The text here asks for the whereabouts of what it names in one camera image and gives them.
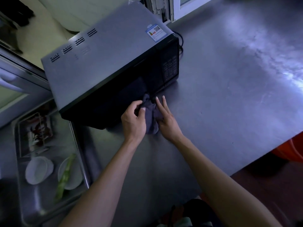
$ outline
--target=qr code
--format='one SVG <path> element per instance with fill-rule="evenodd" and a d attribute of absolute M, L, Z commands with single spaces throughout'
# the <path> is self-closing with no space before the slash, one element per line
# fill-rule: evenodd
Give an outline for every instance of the qr code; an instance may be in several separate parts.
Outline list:
<path fill-rule="evenodd" d="M 155 27 L 154 30 L 157 32 L 159 31 L 161 28 L 159 26 Z"/>

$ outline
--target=white fabric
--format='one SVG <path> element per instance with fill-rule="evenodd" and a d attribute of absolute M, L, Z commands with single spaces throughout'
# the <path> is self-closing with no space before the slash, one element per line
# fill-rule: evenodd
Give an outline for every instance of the white fabric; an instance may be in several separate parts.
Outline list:
<path fill-rule="evenodd" d="M 39 0 L 64 28 L 80 32 L 126 0 Z"/>

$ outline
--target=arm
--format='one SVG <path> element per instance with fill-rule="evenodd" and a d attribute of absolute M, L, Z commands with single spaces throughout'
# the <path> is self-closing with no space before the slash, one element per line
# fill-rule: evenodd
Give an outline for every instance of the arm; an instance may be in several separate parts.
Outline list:
<path fill-rule="evenodd" d="M 60 224 L 60 227 L 110 226 L 119 201 L 124 178 L 134 152 L 146 133 L 145 108 L 138 117 L 134 101 L 121 117 L 125 140 L 89 190 Z"/>
<path fill-rule="evenodd" d="M 226 226 L 281 226 L 258 199 L 213 164 L 182 134 L 165 97 L 162 99 L 163 105 L 156 98 L 164 118 L 159 121 L 161 133 L 183 155 L 221 221 Z"/>

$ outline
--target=ventilation slot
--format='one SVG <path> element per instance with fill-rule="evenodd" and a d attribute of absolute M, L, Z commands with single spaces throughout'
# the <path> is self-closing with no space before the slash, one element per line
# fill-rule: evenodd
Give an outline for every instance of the ventilation slot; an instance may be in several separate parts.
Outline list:
<path fill-rule="evenodd" d="M 93 29 L 93 30 L 89 31 L 89 32 L 87 33 L 87 35 L 88 35 L 89 37 L 91 37 L 91 36 L 94 35 L 95 33 L 97 33 L 97 30 L 96 30 L 96 29 Z"/>
<path fill-rule="evenodd" d="M 63 52 L 63 54 L 65 54 L 65 53 L 69 52 L 69 51 L 72 50 L 72 49 L 73 49 L 73 48 L 72 48 L 72 46 L 71 46 L 71 44 L 70 44 L 70 45 L 67 46 L 65 49 L 63 49 L 62 52 Z"/>
<path fill-rule="evenodd" d="M 85 41 L 84 37 L 80 37 L 78 40 L 75 41 L 75 45 L 78 46 L 81 44 L 83 41 Z"/>
<path fill-rule="evenodd" d="M 59 54 L 57 53 L 56 55 L 52 56 L 52 57 L 50 58 L 50 60 L 51 60 L 51 62 L 54 62 L 55 60 L 57 60 L 57 59 L 59 59 L 59 58 L 60 58 L 60 56 L 59 56 Z"/>

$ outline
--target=black microwave front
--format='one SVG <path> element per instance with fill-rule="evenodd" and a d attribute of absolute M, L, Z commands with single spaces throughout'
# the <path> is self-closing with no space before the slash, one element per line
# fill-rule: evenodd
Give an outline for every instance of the black microwave front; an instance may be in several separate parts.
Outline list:
<path fill-rule="evenodd" d="M 132 101 L 153 97 L 179 76 L 179 39 L 171 34 L 113 73 L 59 113 L 62 118 L 105 129 L 120 121 Z"/>

